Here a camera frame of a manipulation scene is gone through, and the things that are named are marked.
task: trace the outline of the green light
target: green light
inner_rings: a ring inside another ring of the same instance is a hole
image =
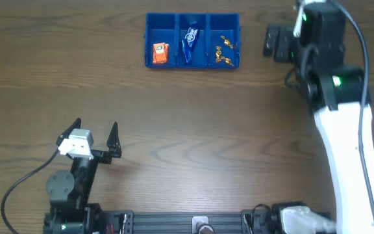
[[[337,75],[332,76],[332,82],[334,83],[335,87],[339,87],[340,85],[342,85],[342,79]]]

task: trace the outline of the blue tray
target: blue tray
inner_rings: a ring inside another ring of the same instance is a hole
[[[191,22],[197,22],[199,37],[192,52],[192,63],[186,64],[180,41],[187,33]],[[235,46],[231,49],[223,44],[225,36]],[[165,13],[149,12],[145,24],[145,65],[149,68],[215,68],[235,69],[240,63],[239,14]],[[153,64],[153,44],[169,44],[168,62]],[[216,63],[216,46],[221,46],[222,55],[232,59],[234,66],[223,61]]]

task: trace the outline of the wooden table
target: wooden table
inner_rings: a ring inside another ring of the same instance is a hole
[[[0,203],[80,117],[97,149],[119,124],[123,156],[99,166],[90,196],[106,210],[240,211],[303,200],[334,212],[323,143],[306,103],[283,85],[291,65],[262,57],[267,24],[292,24],[293,3],[0,0]],[[374,1],[345,4],[368,42],[374,114]],[[146,68],[150,11],[239,12],[240,68]],[[346,61],[361,65],[347,28]],[[9,196],[7,216],[20,233],[41,232],[47,178],[70,165],[58,156]],[[8,233],[1,214],[0,233]]]

